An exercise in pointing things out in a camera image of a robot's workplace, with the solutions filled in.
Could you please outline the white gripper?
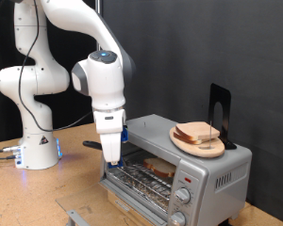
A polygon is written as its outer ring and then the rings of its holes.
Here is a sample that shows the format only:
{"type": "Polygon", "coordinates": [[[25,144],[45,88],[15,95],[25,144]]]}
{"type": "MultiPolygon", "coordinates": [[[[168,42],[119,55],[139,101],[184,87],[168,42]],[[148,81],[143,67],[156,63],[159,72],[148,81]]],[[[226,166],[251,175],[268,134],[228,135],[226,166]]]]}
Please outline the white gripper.
{"type": "Polygon", "coordinates": [[[121,137],[125,121],[125,111],[93,112],[96,132],[100,135],[105,160],[117,164],[121,158],[121,137]]]}

